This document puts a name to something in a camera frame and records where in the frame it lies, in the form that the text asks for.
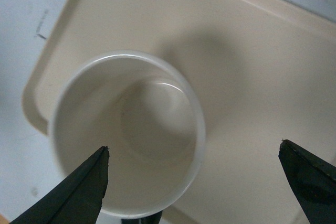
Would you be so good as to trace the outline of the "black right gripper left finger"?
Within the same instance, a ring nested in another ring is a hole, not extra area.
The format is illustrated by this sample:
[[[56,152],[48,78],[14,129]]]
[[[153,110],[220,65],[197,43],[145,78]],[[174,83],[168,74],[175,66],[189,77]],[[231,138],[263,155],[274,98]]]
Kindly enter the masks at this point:
[[[109,150],[100,147],[11,223],[96,223],[108,184]]]

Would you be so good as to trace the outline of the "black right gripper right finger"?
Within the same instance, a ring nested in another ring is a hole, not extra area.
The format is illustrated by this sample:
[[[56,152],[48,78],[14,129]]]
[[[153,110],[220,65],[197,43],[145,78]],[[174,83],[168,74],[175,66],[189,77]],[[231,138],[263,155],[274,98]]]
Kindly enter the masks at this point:
[[[279,154],[283,171],[310,223],[335,223],[335,166],[290,140]]]

